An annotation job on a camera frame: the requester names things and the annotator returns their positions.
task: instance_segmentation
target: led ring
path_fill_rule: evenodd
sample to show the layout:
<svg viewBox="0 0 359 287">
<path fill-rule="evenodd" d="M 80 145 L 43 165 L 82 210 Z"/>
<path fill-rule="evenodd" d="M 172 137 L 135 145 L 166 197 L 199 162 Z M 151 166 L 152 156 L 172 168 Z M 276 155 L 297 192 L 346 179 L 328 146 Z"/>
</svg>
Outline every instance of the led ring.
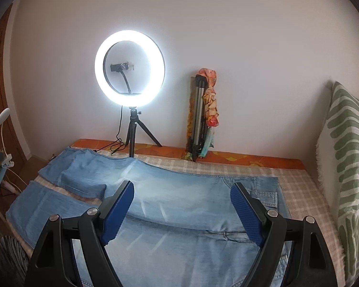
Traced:
<svg viewBox="0 0 359 287">
<path fill-rule="evenodd" d="M 103 63 L 107 52 L 113 45 L 122 41 L 135 42 L 142 47 L 149 59 L 150 80 L 139 95 L 130 96 L 117 93 L 104 76 Z M 160 49 L 151 38 L 141 32 L 123 30 L 112 34 L 101 44 L 96 55 L 95 74 L 98 85 L 110 100 L 126 107 L 138 107 L 151 102 L 160 91 L 165 77 L 165 64 Z"/>
</svg>

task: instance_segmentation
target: cushion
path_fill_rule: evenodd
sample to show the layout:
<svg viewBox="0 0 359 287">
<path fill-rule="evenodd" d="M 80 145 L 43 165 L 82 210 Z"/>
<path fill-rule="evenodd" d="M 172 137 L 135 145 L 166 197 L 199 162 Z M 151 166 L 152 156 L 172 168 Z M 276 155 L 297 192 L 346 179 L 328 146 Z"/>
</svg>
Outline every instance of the cushion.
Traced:
<svg viewBox="0 0 359 287">
<path fill-rule="evenodd" d="M 319 181 L 337 223 L 346 281 L 359 275 L 359 100 L 332 87 L 331 106 L 317 144 Z"/>
</svg>

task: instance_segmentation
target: tripod leg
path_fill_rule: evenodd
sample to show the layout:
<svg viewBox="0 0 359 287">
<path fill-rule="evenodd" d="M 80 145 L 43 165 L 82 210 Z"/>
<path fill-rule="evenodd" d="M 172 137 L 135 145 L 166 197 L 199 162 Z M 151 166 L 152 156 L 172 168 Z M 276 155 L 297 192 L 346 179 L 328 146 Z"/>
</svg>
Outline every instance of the tripod leg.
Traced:
<svg viewBox="0 0 359 287">
<path fill-rule="evenodd" d="M 130 122 L 130 145 L 129 145 L 129 157 L 134 157 L 134 144 L 135 144 L 135 131 L 137 129 L 137 124 Z"/>
<path fill-rule="evenodd" d="M 126 146 L 129 144 L 129 140 L 130 140 L 130 125 L 131 124 L 132 124 L 132 122 L 129 122 L 128 133 L 126 135 L 126 141 L 125 141 Z"/>
<path fill-rule="evenodd" d="M 144 123 L 142 123 L 140 120 L 137 121 L 138 125 L 141 126 L 141 128 L 148 134 L 148 136 L 156 143 L 157 146 L 162 146 L 159 141 L 153 136 L 153 134 L 150 132 L 150 130 L 145 126 Z"/>
</svg>

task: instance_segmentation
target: orange patterned fabric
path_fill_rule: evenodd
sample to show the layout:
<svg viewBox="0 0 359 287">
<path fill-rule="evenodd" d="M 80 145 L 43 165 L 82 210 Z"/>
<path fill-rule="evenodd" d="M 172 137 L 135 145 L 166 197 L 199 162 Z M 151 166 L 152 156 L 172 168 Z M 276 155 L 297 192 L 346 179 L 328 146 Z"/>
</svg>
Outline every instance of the orange patterned fabric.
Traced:
<svg viewBox="0 0 359 287">
<path fill-rule="evenodd" d="M 96 150 L 111 143 L 111 140 L 79 139 L 72 146 Z M 126 147 L 119 152 L 127 153 L 129 152 L 129 148 Z M 166 158 L 184 159 L 186 151 L 185 148 L 175 148 L 170 146 L 158 147 L 152 144 L 136 143 L 135 153 L 151 156 L 163 156 Z M 251 167 L 256 166 L 283 169 L 306 169 L 300 160 L 274 158 L 270 156 L 246 155 L 220 151 L 209 151 L 205 158 L 198 158 L 197 161 Z"/>
<path fill-rule="evenodd" d="M 208 87 L 205 90 L 203 99 L 205 104 L 205 118 L 208 127 L 217 127 L 218 122 L 218 110 L 217 100 L 215 98 L 214 85 L 217 82 L 217 74 L 214 70 L 202 68 L 198 71 L 199 75 L 204 76 L 208 80 Z"/>
</svg>

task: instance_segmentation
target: plaid sheet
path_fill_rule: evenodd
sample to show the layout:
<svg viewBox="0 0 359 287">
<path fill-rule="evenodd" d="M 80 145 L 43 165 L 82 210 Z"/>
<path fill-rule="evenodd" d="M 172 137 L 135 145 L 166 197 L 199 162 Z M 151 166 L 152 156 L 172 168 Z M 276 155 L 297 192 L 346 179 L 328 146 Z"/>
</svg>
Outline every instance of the plaid sheet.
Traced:
<svg viewBox="0 0 359 287">
<path fill-rule="evenodd" d="M 106 156 L 111 156 L 110 152 L 101 150 L 101 153 Z M 127 157 L 127 154 L 113 155 L 115 158 Z M 340 244 L 338 231 L 335 227 L 334 220 L 330 214 L 326 199 L 318 190 L 316 184 L 311 180 L 307 171 L 300 169 L 279 169 L 279 168 L 265 168 L 265 167 L 248 167 L 236 166 L 226 164 L 212 164 L 212 163 L 194 163 L 191 161 L 161 158 L 155 156 L 135 155 L 136 158 L 161 168 L 188 172 L 192 174 L 207 174 L 207 175 L 228 175 L 228 176 L 270 176 L 278 177 L 280 187 L 287 206 L 290 210 L 293 219 L 302 220 L 305 216 L 313 216 L 322 230 L 324 239 L 327 243 L 328 250 L 334 264 L 335 273 L 337 276 L 338 287 L 345 286 L 345 272 L 344 272 L 344 254 L 343 248 Z M 58 191 L 62 194 L 75 197 L 91 204 L 100 204 L 98 199 L 85 199 L 78 197 L 66 191 L 63 188 L 56 187 L 42 177 L 38 176 L 35 179 L 40 184 Z M 24 249 L 29 255 L 32 254 L 32 249 L 23 241 L 18 235 L 13 226 L 10 229 L 20 241 Z"/>
</svg>

